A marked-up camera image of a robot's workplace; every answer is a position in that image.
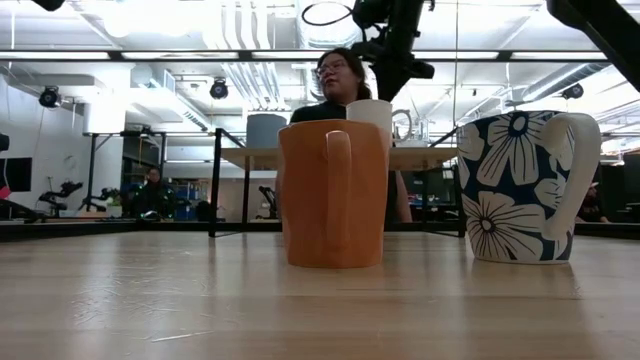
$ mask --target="ceiling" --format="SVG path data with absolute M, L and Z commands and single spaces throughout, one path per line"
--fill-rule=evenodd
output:
M 158 50 L 211 48 L 206 41 L 208 34 L 221 30 L 222 19 L 228 22 L 229 8 L 236 10 L 236 46 L 255 48 L 260 35 L 266 34 L 269 46 L 274 49 L 300 49 L 301 32 L 307 37 L 324 37 L 340 41 L 336 37 L 353 29 L 350 19 L 336 28 L 309 28 L 299 25 L 297 14 L 311 0 L 261 0 L 266 7 L 266 31 L 256 29 L 252 20 L 251 41 L 244 41 L 240 34 L 246 23 L 241 10 L 256 2 L 217 0 L 128 0 L 135 8 L 121 8 L 122 4 L 108 0 L 76 0 L 67 3 L 57 12 L 47 13 L 29 1 L 0 2 L 0 47 L 4 49 L 126 49 Z M 619 1 L 631 14 L 640 19 L 640 0 Z M 331 18 L 339 17 L 340 9 L 330 11 Z M 130 24 L 128 29 L 117 28 Z M 414 50 L 597 50 L 581 32 L 567 28 L 546 11 L 543 1 L 537 0 L 439 0 L 434 12 L 424 11 L 420 22 L 422 36 L 415 41 Z M 275 63 L 275 72 L 284 102 L 290 109 L 308 104 L 309 84 L 305 81 L 308 69 L 314 64 Z M 454 122 L 469 121 L 482 114 L 470 114 L 479 104 L 504 89 L 524 89 L 547 75 L 566 66 L 561 63 L 434 63 L 436 72 L 431 80 L 411 80 L 393 101 L 397 109 L 410 111 L 414 124 L 422 123 L 429 129 L 429 136 L 437 138 L 454 127 Z M 111 64 L 36 64 L 22 63 L 20 67 L 30 73 L 92 74 L 109 85 L 110 71 L 122 70 L 124 65 Z M 209 88 L 215 77 L 229 76 L 220 63 L 167 62 L 150 64 L 153 71 L 169 71 L 176 79 L 177 92 L 194 108 L 206 116 L 237 115 L 234 121 L 225 121 L 228 131 L 242 132 L 245 117 L 252 110 L 247 99 L 240 94 L 232 81 L 229 96 L 213 100 Z M 375 88 L 375 79 L 369 79 Z M 614 87 L 624 90 L 625 101 L 633 101 L 637 93 L 614 68 L 608 68 L 581 82 L 585 97 L 564 100 L 553 96 L 527 104 L 524 108 L 548 108 L 603 114 L 611 108 L 623 105 L 620 96 L 609 96 L 601 106 L 593 106 L 594 96 Z M 633 125 L 640 111 L 635 107 L 623 114 L 603 118 L 602 129 Z M 130 121 L 144 121 L 145 112 L 130 111 Z M 404 129 L 406 122 L 399 122 Z

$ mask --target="ceiling light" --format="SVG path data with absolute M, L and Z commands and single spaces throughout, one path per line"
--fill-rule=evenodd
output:
M 497 51 L 414 51 L 417 60 L 487 60 L 498 57 Z
M 216 134 L 213 132 L 168 132 L 166 133 L 168 137 L 215 137 Z
M 208 163 L 209 160 L 167 160 L 167 164 L 203 164 Z
M 596 51 L 590 52 L 515 52 L 514 60 L 607 60 L 607 57 Z
M 199 51 L 199 52 L 181 52 L 181 51 L 126 51 L 122 53 L 122 57 L 127 60 L 219 60 L 233 61 L 238 59 L 238 53 L 233 51 Z
M 299 50 L 299 51 L 254 51 L 253 58 L 258 59 L 291 59 L 300 61 L 317 61 L 324 51 Z
M 104 51 L 0 51 L 0 60 L 109 60 Z
M 131 34 L 128 19 L 118 19 L 114 16 L 104 19 L 104 29 L 115 38 L 123 38 Z

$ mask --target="black monitor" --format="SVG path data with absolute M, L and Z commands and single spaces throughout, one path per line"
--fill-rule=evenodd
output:
M 0 159 L 0 188 L 9 185 L 11 192 L 31 191 L 32 163 L 32 158 Z

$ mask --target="wooden table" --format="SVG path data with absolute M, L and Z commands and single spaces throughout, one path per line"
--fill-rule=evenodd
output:
M 392 148 L 389 154 L 390 170 L 419 171 L 442 166 L 456 156 L 456 148 Z M 244 169 L 249 159 L 251 170 L 276 170 L 278 149 L 222 149 L 222 158 Z
M 640 247 L 576 238 L 572 264 L 474 261 L 388 234 L 384 262 L 286 263 L 275 234 L 110 234 L 0 244 L 0 358 L 640 358 Z

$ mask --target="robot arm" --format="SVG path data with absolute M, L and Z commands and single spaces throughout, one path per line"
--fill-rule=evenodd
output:
M 412 54 L 413 42 L 420 36 L 418 24 L 423 5 L 424 0 L 356 0 L 352 16 L 360 28 L 387 23 L 379 28 L 377 38 L 355 43 L 351 48 L 372 63 L 381 100 L 391 102 L 409 79 L 433 78 L 433 66 L 415 60 Z M 435 0 L 431 0 L 430 10 L 434 7 Z

